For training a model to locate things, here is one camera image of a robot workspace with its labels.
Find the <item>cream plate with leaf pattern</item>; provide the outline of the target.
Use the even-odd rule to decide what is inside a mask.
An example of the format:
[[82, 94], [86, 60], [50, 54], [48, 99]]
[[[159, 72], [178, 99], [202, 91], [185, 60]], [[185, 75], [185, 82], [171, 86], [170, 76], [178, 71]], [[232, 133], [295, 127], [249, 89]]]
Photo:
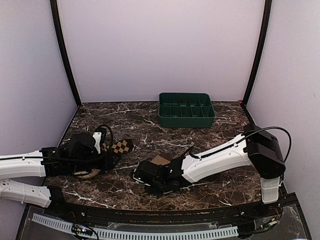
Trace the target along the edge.
[[97, 176], [99, 173], [101, 172], [101, 170], [99, 169], [92, 169], [90, 171], [80, 171], [80, 172], [76, 172], [73, 176], [77, 177], [79, 179], [91, 179], [94, 178], [95, 176]]

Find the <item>tan brown sock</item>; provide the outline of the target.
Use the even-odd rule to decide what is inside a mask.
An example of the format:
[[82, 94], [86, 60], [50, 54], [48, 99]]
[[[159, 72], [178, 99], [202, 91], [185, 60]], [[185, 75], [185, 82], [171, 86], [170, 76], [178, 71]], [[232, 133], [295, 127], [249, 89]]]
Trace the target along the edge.
[[172, 157], [165, 153], [158, 154], [150, 162], [156, 165], [165, 166], [168, 165], [173, 160]]

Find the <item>brown argyle sock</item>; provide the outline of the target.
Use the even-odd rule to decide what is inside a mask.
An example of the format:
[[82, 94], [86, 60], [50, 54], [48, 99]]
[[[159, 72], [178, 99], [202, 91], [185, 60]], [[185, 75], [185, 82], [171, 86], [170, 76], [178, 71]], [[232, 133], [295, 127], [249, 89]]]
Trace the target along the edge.
[[134, 143], [133, 140], [128, 139], [122, 139], [118, 142], [115, 142], [112, 146], [107, 145], [106, 143], [103, 143], [101, 145], [101, 149], [105, 152], [110, 152], [110, 155], [115, 158], [121, 158], [122, 155], [130, 153], [134, 149]]

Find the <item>black frame post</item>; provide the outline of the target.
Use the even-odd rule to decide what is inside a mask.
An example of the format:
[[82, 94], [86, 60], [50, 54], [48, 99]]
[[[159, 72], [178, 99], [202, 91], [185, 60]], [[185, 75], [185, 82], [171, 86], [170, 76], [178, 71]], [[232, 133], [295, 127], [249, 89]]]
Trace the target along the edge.
[[270, 20], [270, 15], [271, 15], [271, 8], [272, 8], [272, 0], [265, 0], [264, 2], [264, 9], [263, 9], [263, 15], [262, 15], [262, 21], [261, 21], [261, 27], [260, 27], [260, 32], [259, 32], [259, 37], [258, 37], [258, 42], [257, 42], [257, 47], [254, 55], [254, 60], [252, 64], [252, 68], [250, 71], [248, 83], [244, 92], [244, 96], [242, 99], [242, 108], [245, 109], [248, 105], [248, 102], [250, 100], [250, 96], [255, 84], [255, 80], [258, 74], [264, 46], [265, 46], [265, 41], [267, 37], [267, 31], [268, 31], [268, 26], [269, 26], [269, 20]]
[[58, 47], [59, 47], [60, 56], [62, 59], [62, 63], [64, 66], [64, 70], [66, 73], [69, 87], [71, 89], [73, 99], [75, 101], [76, 106], [79, 108], [82, 105], [82, 101], [81, 101], [80, 94], [79, 94], [77, 86], [76, 86], [76, 82], [75, 82], [74, 75], [72, 72], [71, 64], [69, 61], [69, 56], [67, 53], [67, 48], [66, 48], [66, 44], [65, 44], [65, 39], [64, 39], [62, 24], [61, 24], [61, 20], [60, 20], [59, 9], [58, 9], [58, 1], [57, 0], [50, 0], [49, 2], [50, 2], [51, 15], [52, 15], [52, 20], [53, 20], [53, 24], [54, 24], [54, 30], [55, 30], [55, 35], [56, 35]]

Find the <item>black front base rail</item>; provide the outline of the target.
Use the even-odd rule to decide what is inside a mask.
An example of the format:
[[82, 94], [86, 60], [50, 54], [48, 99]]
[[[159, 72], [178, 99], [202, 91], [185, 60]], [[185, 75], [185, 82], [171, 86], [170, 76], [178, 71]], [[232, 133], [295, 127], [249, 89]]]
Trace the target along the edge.
[[124, 223], [137, 225], [173, 225], [218, 222], [224, 224], [244, 224], [260, 217], [276, 215], [277, 203], [270, 206], [262, 202], [251, 202], [236, 206], [215, 207], [198, 210], [181, 211], [140, 211], [121, 210], [84, 206], [68, 203], [66, 205], [73, 213], [65, 216], [63, 220], [73, 221], [89, 226], [107, 226], [109, 223]]

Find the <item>right black frame post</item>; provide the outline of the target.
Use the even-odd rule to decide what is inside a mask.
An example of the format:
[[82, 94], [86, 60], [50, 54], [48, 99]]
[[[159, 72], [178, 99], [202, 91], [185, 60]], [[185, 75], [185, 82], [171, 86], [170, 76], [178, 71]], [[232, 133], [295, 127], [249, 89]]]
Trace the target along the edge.
[[250, 96], [255, 84], [255, 80], [258, 74], [264, 46], [265, 46], [265, 41], [267, 37], [267, 31], [268, 31], [268, 26], [269, 26], [269, 20], [270, 20], [270, 15], [271, 15], [271, 8], [272, 8], [272, 0], [265, 0], [264, 2], [264, 9], [263, 9], [263, 15], [262, 15], [262, 21], [261, 21], [261, 27], [260, 27], [260, 32], [259, 32], [259, 37], [258, 37], [258, 42], [257, 42], [257, 47], [254, 55], [254, 60], [252, 64], [252, 68], [250, 71], [248, 83], [244, 92], [244, 96], [242, 99], [242, 108], [245, 109], [248, 105], [248, 102], [250, 100]]

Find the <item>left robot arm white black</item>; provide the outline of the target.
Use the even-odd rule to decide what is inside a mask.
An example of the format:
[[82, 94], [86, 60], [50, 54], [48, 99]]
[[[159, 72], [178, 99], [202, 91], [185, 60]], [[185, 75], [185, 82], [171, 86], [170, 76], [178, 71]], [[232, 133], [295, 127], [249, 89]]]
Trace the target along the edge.
[[1, 156], [2, 189], [10, 200], [51, 208], [60, 218], [71, 213], [64, 194], [58, 186], [37, 187], [11, 182], [22, 177], [71, 176], [82, 180], [113, 170], [121, 159], [114, 148], [98, 150], [94, 146], [45, 147], [29, 153]]

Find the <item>green divided plastic tray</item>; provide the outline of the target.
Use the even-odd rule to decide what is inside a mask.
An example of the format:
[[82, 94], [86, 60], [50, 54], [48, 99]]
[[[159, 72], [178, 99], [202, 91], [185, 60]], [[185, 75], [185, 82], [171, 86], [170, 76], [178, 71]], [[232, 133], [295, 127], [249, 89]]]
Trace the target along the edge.
[[163, 128], [210, 128], [216, 113], [206, 93], [162, 92], [158, 117]]

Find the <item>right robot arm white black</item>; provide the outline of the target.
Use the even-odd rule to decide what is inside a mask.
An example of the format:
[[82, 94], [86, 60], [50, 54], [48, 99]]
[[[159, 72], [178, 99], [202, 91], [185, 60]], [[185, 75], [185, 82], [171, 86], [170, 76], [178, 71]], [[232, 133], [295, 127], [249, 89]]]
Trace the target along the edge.
[[247, 124], [243, 133], [230, 141], [204, 152], [193, 153], [193, 148], [170, 161], [167, 165], [146, 162], [146, 176], [140, 176], [155, 194], [178, 192], [200, 180], [231, 169], [254, 166], [260, 176], [261, 201], [255, 213], [266, 217], [275, 208], [279, 198], [281, 177], [284, 175], [287, 156], [283, 156], [279, 141], [269, 131]]

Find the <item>left black frame post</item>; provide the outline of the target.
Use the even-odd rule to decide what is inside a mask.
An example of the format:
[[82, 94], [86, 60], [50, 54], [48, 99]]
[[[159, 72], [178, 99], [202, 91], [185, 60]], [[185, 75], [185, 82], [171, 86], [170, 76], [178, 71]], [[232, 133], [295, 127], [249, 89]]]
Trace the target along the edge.
[[81, 101], [80, 94], [79, 94], [77, 86], [76, 86], [76, 82], [75, 82], [74, 75], [72, 72], [71, 64], [69, 61], [69, 56], [67, 53], [67, 48], [66, 48], [66, 44], [65, 44], [65, 39], [64, 39], [62, 24], [61, 24], [61, 20], [60, 20], [59, 9], [58, 9], [58, 1], [57, 0], [50, 0], [49, 2], [50, 2], [51, 15], [52, 15], [52, 20], [53, 20], [53, 24], [54, 24], [54, 30], [55, 30], [55, 35], [56, 35], [58, 47], [59, 47], [60, 56], [62, 59], [62, 63], [64, 66], [64, 70], [66, 73], [69, 87], [71, 89], [73, 99], [75, 101], [76, 106], [79, 108], [82, 105], [82, 101]]

